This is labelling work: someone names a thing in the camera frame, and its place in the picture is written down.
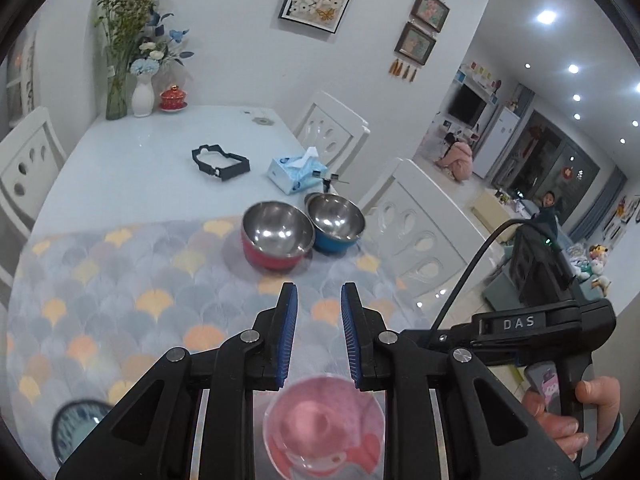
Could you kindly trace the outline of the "blue white patterned plate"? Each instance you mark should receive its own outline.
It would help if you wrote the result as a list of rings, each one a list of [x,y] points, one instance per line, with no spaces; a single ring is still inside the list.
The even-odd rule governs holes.
[[[51,443],[60,465],[66,462],[111,409],[111,404],[87,399],[68,402],[58,410],[52,422]]]

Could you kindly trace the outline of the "blue steel bowl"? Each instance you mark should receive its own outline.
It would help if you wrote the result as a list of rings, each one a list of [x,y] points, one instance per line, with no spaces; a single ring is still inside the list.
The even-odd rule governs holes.
[[[305,208],[316,231],[314,249],[325,254],[346,252],[359,242],[366,228],[361,210],[343,196],[310,193],[305,197]]]

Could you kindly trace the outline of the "red steel bowl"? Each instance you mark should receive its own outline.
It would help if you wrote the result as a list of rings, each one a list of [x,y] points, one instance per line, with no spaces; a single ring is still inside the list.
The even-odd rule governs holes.
[[[245,258],[269,271],[294,268],[314,247],[314,226],[300,209],[268,200],[248,208],[241,222]]]

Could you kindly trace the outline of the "red lidded cup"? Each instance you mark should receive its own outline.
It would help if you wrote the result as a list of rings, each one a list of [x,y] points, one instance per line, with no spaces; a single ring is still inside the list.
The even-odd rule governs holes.
[[[178,84],[173,84],[160,94],[160,110],[163,112],[178,112],[187,106],[186,92]]]

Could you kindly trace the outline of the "white refrigerator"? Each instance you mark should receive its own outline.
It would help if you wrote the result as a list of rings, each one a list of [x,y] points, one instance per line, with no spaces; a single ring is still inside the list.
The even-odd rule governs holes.
[[[483,180],[487,178],[519,122],[520,118],[512,110],[507,107],[500,110],[480,139],[480,147],[475,152],[473,172],[477,177]]]

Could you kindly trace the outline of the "white chair near right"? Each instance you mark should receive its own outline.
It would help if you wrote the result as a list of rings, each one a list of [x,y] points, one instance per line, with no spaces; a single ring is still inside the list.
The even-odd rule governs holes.
[[[424,313],[437,310],[486,236],[442,188],[410,160],[392,159],[363,195],[364,235]]]

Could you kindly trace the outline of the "upper small framed picture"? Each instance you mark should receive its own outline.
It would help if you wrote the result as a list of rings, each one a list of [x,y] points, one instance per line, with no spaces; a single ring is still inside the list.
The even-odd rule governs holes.
[[[442,0],[416,0],[413,3],[410,15],[417,18],[434,32],[441,32],[444,27],[450,9]]]

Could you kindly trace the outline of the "wall television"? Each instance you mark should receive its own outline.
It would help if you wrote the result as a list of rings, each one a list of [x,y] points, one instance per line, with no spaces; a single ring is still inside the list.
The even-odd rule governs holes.
[[[452,98],[447,114],[468,126],[475,126],[486,107],[486,100],[467,84],[462,84]]]

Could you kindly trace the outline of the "lower small framed picture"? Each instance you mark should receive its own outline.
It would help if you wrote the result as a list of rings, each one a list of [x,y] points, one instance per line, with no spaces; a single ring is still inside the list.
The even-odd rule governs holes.
[[[395,52],[424,66],[431,56],[436,39],[415,24],[407,23],[397,41]]]

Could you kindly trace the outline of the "pink penguin plate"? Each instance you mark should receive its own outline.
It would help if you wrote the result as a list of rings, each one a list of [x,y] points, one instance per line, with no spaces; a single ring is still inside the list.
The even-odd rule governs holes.
[[[284,388],[262,422],[267,454],[283,479],[367,479],[381,463],[384,439],[374,394],[336,375]]]

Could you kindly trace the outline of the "scallop pattern table mat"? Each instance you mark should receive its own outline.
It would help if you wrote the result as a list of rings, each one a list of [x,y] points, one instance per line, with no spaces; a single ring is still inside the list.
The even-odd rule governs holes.
[[[348,375],[340,309],[347,282],[391,330],[424,323],[407,282],[372,240],[271,273],[246,260],[235,218],[38,238],[21,254],[6,324],[16,440],[53,478],[51,427],[64,404],[117,403],[167,350],[213,349],[250,328],[286,282],[298,292],[291,382]]]

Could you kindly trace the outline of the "glass vase with stems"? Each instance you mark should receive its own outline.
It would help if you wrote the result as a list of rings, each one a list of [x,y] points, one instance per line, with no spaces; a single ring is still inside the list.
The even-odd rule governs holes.
[[[106,120],[127,115],[127,74],[139,36],[156,0],[96,0],[96,27],[106,56]]]

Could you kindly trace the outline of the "blue tissue pack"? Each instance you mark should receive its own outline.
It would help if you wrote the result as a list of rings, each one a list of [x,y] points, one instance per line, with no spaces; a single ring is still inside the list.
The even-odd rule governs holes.
[[[274,158],[267,169],[268,179],[285,195],[305,191],[328,173],[318,150],[312,146],[303,155]]]

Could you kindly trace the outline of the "white chair left far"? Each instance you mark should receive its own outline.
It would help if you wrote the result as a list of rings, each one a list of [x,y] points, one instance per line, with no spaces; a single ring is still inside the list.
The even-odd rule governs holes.
[[[21,242],[67,159],[49,111],[38,106],[1,141],[1,211]]]

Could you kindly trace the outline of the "white chair far right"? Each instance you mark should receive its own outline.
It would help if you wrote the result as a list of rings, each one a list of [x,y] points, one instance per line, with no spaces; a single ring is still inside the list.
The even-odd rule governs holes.
[[[320,162],[340,174],[354,161],[369,139],[369,123],[334,96],[318,91],[295,130],[303,148],[314,146]]]

